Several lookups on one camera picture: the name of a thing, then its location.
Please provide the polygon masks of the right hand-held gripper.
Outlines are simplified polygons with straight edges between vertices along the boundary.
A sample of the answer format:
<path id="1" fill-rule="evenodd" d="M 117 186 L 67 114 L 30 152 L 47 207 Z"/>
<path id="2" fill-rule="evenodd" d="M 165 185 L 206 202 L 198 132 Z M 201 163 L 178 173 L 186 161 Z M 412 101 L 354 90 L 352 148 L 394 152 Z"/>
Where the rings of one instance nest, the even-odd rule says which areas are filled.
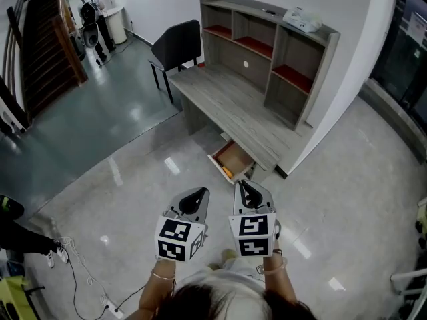
<path id="1" fill-rule="evenodd" d="M 230 229 L 241 257 L 269 257 L 280 233 L 280 223 L 271 193 L 249 180 L 239 180 L 234 188 Z"/>

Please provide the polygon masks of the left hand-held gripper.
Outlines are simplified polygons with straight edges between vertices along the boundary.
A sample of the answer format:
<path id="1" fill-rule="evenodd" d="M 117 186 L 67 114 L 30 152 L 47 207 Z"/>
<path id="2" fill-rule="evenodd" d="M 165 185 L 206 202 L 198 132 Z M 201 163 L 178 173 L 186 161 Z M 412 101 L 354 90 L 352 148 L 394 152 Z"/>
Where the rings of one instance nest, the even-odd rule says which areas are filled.
<path id="1" fill-rule="evenodd" d="M 207 231 L 209 196 L 208 188 L 196 187 L 171 200 L 155 229 L 157 258 L 187 263 L 201 249 Z"/>

